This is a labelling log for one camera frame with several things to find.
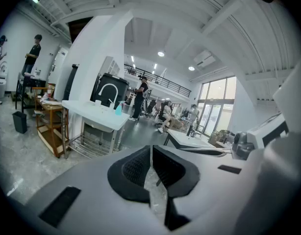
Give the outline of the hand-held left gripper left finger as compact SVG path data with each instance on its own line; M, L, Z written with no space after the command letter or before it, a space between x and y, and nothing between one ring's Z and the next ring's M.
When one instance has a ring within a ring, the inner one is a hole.
M80 162L39 189L17 212L34 231L42 235L164 235L167 228L148 204L120 197L110 186L110 166L137 148ZM46 207L66 188L79 195L57 227L40 218Z

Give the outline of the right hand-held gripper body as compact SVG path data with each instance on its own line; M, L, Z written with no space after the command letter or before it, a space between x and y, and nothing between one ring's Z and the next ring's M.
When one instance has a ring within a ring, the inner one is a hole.
M301 60L274 94L288 128L271 141L241 213L242 232L301 232Z

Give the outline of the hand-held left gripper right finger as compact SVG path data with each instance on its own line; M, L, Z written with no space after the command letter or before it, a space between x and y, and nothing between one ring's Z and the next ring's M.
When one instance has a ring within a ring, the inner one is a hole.
M228 198L245 193L256 178L261 152L239 160L228 149L152 147L153 168L167 190L165 226L173 231Z

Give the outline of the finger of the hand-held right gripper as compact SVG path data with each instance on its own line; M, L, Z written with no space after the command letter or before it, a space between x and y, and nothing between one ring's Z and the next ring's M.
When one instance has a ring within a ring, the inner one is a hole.
M253 150L265 148L271 141L285 137L288 132L283 114L275 114L247 132L236 133L232 144L232 155L237 159L247 160Z

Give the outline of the teal spray bottle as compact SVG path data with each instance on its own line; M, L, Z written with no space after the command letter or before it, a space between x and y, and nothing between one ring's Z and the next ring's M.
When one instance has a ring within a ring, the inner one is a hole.
M115 114L117 116L121 116L122 115L122 108L123 108L124 104L125 104L125 101L119 101L119 105L117 106L117 108L115 110Z

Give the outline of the metal sink stand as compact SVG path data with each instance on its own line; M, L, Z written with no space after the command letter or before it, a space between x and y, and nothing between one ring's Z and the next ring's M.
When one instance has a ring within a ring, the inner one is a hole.
M107 133L101 130L102 133L99 138L92 137L89 134L85 134L85 132L81 132L80 134L73 136L72 138L69 137L68 149L71 149L87 158L94 158L112 154L119 150L123 130L124 126L119 131L112 131L111 133Z

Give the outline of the glass doors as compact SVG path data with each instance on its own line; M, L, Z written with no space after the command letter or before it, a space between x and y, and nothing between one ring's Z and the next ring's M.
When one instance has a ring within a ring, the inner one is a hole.
M199 123L197 131L210 137L226 130L231 119L236 94L235 76L204 83L198 99Z

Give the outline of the wooden cart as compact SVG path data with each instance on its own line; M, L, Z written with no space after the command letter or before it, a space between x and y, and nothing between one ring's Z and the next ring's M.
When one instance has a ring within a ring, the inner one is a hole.
M47 94L46 87L33 87L37 134L49 151L57 158L66 156L69 141L69 111L58 104L41 101Z

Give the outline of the ceiling air conditioner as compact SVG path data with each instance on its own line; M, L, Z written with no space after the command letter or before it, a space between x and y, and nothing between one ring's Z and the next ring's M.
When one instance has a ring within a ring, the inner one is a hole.
M216 59L211 52L204 50L194 58L194 61L198 67L204 68L214 63Z

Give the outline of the white soft package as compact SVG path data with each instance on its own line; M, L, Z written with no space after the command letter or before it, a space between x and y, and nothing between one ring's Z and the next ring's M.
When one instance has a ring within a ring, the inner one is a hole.
M61 106L62 105L61 100L50 98L50 97L48 97L48 94L45 94L40 99L40 103L45 104L45 105L54 105L54 106Z

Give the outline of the black waste bin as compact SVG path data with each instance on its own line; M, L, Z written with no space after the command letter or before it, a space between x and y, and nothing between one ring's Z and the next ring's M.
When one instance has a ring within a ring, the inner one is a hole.
M27 131L26 114L16 111L12 114L15 130L21 134Z

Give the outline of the black office chair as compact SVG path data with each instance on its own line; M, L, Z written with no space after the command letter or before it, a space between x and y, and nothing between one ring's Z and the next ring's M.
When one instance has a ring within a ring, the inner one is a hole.
M153 108L155 107L156 105L156 100L153 99L147 106L147 110L146 110L146 118L150 118L151 117L151 114L152 114L152 111L153 111Z

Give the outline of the white curved faucet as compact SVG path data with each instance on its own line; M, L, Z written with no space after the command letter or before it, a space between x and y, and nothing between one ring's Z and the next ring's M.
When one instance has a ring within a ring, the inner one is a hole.
M117 96L118 96L118 93L119 93L118 88L117 88L114 84L107 83L107 84L103 85L103 87L102 87L101 90L99 91L99 96L101 96L103 90L104 90L105 87L107 87L107 86L112 86L112 87L114 87L115 90L116 90L116 94L115 94L114 100L113 100L113 101L110 103L110 105L109 105L109 108L110 108L111 110L114 110L115 102L116 102L116 99L117 99Z

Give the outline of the black flat panel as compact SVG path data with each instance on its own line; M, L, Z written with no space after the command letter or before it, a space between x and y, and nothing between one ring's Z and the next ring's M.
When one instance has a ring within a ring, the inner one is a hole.
M68 100L69 96L70 96L70 92L71 92L71 88L72 88L72 84L73 84L73 80L75 77L75 74L77 72L77 69L79 67L79 64L72 64L72 70L70 72L66 87L65 87L65 91L64 91L64 95L63 95L63 100Z

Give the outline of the white tall cabinet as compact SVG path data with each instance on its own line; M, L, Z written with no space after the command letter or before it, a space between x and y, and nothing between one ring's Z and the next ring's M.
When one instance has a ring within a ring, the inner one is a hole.
M48 76L49 84L56 85L61 72L62 65L64 63L67 54L68 54L68 49L64 47L60 47L59 50L57 51L56 56L50 67L50 72Z

